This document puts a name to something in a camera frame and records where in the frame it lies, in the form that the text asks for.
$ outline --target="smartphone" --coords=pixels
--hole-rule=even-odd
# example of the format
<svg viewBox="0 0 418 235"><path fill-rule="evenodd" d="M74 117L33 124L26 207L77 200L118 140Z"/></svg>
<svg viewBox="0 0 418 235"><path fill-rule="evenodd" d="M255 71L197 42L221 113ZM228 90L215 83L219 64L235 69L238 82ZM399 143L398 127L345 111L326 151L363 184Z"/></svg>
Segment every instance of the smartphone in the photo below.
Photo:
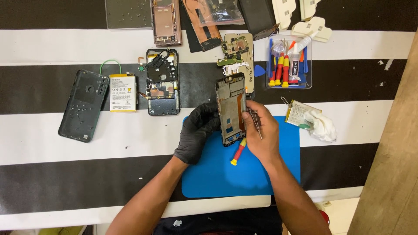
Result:
<svg viewBox="0 0 418 235"><path fill-rule="evenodd" d="M181 109L177 51L149 49L145 69L148 114L151 116L177 115Z"/></svg>
<svg viewBox="0 0 418 235"><path fill-rule="evenodd" d="M77 71L58 134L90 142L108 87L108 77L82 69Z"/></svg>
<svg viewBox="0 0 418 235"><path fill-rule="evenodd" d="M178 0L151 0L151 14L156 46L181 45Z"/></svg>
<svg viewBox="0 0 418 235"><path fill-rule="evenodd" d="M215 87L222 144L228 147L246 136L246 127L242 118L242 112L247 111L245 76L243 73L229 75L219 79Z"/></svg>

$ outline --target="green rubber band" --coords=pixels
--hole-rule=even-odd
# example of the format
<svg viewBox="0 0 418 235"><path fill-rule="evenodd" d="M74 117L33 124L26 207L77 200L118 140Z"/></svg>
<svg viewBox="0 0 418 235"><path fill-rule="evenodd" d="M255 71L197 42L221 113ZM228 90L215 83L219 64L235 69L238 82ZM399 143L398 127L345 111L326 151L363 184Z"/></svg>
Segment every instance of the green rubber band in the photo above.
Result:
<svg viewBox="0 0 418 235"><path fill-rule="evenodd" d="M117 62L117 61L116 61L116 60L114 60L114 59L108 59L108 60L106 60L105 62L103 62L103 63L102 63L102 65L100 65L100 74L102 75L102 67L103 67L103 65L104 65L105 63L109 62L109 61L116 62L116 63L119 65L119 74L122 74L122 67L120 66L119 62Z"/></svg>

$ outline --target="wooden surface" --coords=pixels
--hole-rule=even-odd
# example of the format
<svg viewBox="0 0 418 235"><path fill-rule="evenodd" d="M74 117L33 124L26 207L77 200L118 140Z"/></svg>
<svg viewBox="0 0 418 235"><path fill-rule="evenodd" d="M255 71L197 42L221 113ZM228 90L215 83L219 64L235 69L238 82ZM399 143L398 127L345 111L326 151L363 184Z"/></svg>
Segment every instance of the wooden surface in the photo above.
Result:
<svg viewBox="0 0 418 235"><path fill-rule="evenodd" d="M418 233L418 31L348 235Z"/></svg>

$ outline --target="adhesive glue tube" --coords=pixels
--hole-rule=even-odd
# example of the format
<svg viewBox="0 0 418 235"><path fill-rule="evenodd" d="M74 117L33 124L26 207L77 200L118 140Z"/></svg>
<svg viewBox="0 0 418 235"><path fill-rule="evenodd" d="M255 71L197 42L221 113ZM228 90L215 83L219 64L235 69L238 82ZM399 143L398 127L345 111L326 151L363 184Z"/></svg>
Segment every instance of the adhesive glue tube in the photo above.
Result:
<svg viewBox="0 0 418 235"><path fill-rule="evenodd" d="M300 78L298 77L299 74L299 60L301 56L298 52L298 43L295 43L293 46L292 54L290 54L290 65L289 65L289 85L298 84Z"/></svg>
<svg viewBox="0 0 418 235"><path fill-rule="evenodd" d="M292 52L288 52L288 55L290 55L290 54L292 54L292 53L294 53L294 51L295 51L295 49L297 49L296 51L298 52L298 53L300 53L305 47L307 47L311 42L312 42L312 39L317 35L319 33L319 31L315 31L315 32L313 32L311 35L309 35L309 36L306 36L305 38L303 38L299 43L298 43L298 45L294 45L293 46L293 48L294 48L294 50L292 51Z"/></svg>

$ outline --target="phone battery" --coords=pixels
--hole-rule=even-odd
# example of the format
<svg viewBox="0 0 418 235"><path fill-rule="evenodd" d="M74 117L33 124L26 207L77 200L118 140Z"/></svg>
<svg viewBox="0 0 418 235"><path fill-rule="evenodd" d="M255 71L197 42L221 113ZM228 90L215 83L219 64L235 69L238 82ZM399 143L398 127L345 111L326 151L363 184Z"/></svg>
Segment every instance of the phone battery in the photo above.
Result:
<svg viewBox="0 0 418 235"><path fill-rule="evenodd" d="M311 122L308 122L307 120L303 118L303 114L306 111L310 111L310 110L317 110L319 112L322 112L322 110L316 109L314 107L298 102L296 100L292 100L289 104L289 109L285 118L285 122L298 126L302 129L313 130L314 124Z"/></svg>
<svg viewBox="0 0 418 235"><path fill-rule="evenodd" d="M110 75L110 111L136 111L136 82L135 74Z"/></svg>

